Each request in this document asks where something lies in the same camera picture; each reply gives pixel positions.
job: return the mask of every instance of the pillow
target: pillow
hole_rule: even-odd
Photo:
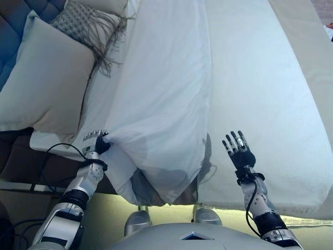
[[[112,59],[106,55],[111,38],[116,38],[121,18],[68,1],[65,9],[50,23],[71,38],[89,47],[103,74],[110,76]]]
[[[88,5],[94,9],[98,9],[109,14],[116,14],[120,16],[124,15],[124,11],[127,5],[127,0],[75,0],[75,1],[81,4]]]
[[[38,18],[27,16],[16,64],[0,92],[0,131],[27,127],[77,132],[93,52]]]

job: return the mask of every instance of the white bedsheet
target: white bedsheet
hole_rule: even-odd
[[[213,87],[208,133],[212,165],[199,202],[244,208],[221,139],[241,130],[283,214],[315,210],[333,183],[333,156],[313,97],[268,1],[206,0]]]
[[[102,84],[94,90],[96,98],[89,96],[94,100],[85,113],[90,122],[85,120],[74,145],[80,147],[82,137],[92,129],[108,129],[108,139],[115,145],[103,155],[109,165],[106,174],[115,190],[132,203],[136,197],[130,177],[136,167],[171,202],[197,174],[203,159],[208,88],[201,84],[209,81],[204,72],[208,73],[210,60],[204,53],[200,60],[198,54],[207,49],[208,41],[202,4],[202,0],[142,0],[142,18],[136,20],[128,43],[115,96],[109,97],[107,87],[113,87],[109,82],[100,83],[102,79],[95,82]],[[315,210],[333,183],[332,152],[311,92],[272,8],[262,0],[206,0],[206,10],[213,80],[208,132],[211,163],[217,169],[213,174],[212,167],[199,185],[199,202],[243,208],[244,195],[221,144],[226,133],[240,129],[256,155],[256,171],[266,176],[269,196],[277,208],[298,216]],[[194,32],[195,39],[189,41],[185,32]],[[189,96],[194,97],[195,109],[187,106]],[[110,98],[112,105],[98,103],[103,98]],[[181,98],[184,109],[179,108]],[[194,118],[198,100],[202,106]],[[32,148],[45,151],[57,143],[50,136],[34,133]],[[55,153],[66,155],[68,151],[63,148]]]

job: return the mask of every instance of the blue upholstered headboard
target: blue upholstered headboard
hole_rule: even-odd
[[[25,19],[33,9],[46,22],[63,9],[66,0],[0,0],[0,91],[16,62]]]

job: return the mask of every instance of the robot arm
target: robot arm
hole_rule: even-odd
[[[83,139],[86,161],[38,230],[29,250],[68,250],[79,246],[87,202],[107,170],[107,165],[99,159],[111,146],[103,141],[104,135],[105,131],[98,130]]]
[[[230,159],[236,167],[237,183],[241,186],[245,195],[245,207],[253,215],[253,220],[257,225],[259,234],[263,240],[269,241],[281,247],[304,250],[297,241],[292,231],[288,230],[280,215],[275,210],[273,203],[269,200],[265,177],[261,173],[256,173],[254,168],[255,156],[252,154],[247,141],[241,131],[237,136],[231,132],[236,145],[229,135],[226,138],[229,146],[222,141]]]

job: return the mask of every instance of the black cable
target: black cable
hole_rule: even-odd
[[[25,236],[22,235],[22,234],[14,234],[14,236],[15,236],[15,237],[20,237],[20,238],[19,238],[19,241],[20,241],[21,239],[24,239],[24,241],[25,241],[25,245],[26,245],[26,249],[28,249],[28,247],[29,247],[29,241],[28,241],[27,237],[25,237]]]
[[[42,179],[43,179],[43,181],[45,182],[45,185],[55,194],[55,195],[57,195],[57,196],[59,196],[59,197],[61,197],[59,194],[58,194],[58,192],[57,192],[57,190],[56,189],[54,189],[49,183],[48,183],[48,181],[46,180],[46,178],[45,178],[45,175],[44,175],[44,172],[43,172],[43,170],[44,170],[44,167],[45,167],[45,164],[46,164],[46,162],[47,162],[47,159],[48,159],[48,152],[50,152],[50,150],[52,149],[52,148],[54,148],[54,147],[56,147],[56,146],[59,146],[59,145],[66,145],[66,146],[70,146],[70,147],[72,147],[72,148],[74,148],[81,156],[82,156],[82,158],[83,159],[85,159],[85,160],[88,160],[81,152],[80,152],[80,150],[78,150],[75,146],[73,146],[73,145],[71,145],[71,144],[68,144],[68,143],[57,143],[57,144],[55,144],[55,145],[53,145],[52,147],[50,147],[46,152],[45,152],[45,158],[44,158],[44,160],[43,160],[43,163],[41,164],[41,167],[40,167],[40,172],[41,172],[41,177],[42,177]]]
[[[27,222],[37,222],[37,221],[44,221],[46,218],[40,218],[40,219],[30,219],[30,220],[22,220],[17,222],[16,224],[12,225],[10,228],[7,229],[6,232],[4,232],[1,236],[0,236],[0,241],[3,239],[3,237],[9,233],[11,230],[13,230],[15,227],[27,223]]]
[[[257,193],[257,189],[258,189],[258,185],[257,185],[257,183],[256,183],[255,181],[251,181],[251,182],[254,183],[255,188],[254,188],[254,192],[253,192],[253,194],[252,194],[251,200],[250,200],[250,202],[249,202],[249,204],[248,204],[248,206],[247,206],[247,208],[246,208],[245,217],[246,217],[246,222],[248,223],[248,225],[249,225],[249,227],[251,228],[251,230],[252,230],[257,236],[261,237],[260,234],[257,233],[257,231],[251,226],[251,224],[250,224],[250,222],[249,222],[249,210],[250,210],[250,207],[251,207],[251,205],[252,205],[253,199],[254,199],[254,197],[255,197],[255,195],[256,195],[256,193]]]
[[[40,226],[42,225],[43,223],[39,222],[39,223],[34,223],[34,224],[31,224],[29,226],[27,226],[23,232],[21,233],[21,237],[18,239],[18,250],[21,250],[22,249],[22,242],[21,240],[23,239],[23,237],[25,237],[25,234],[27,233],[27,231],[32,228],[32,227],[36,227],[36,226]]]

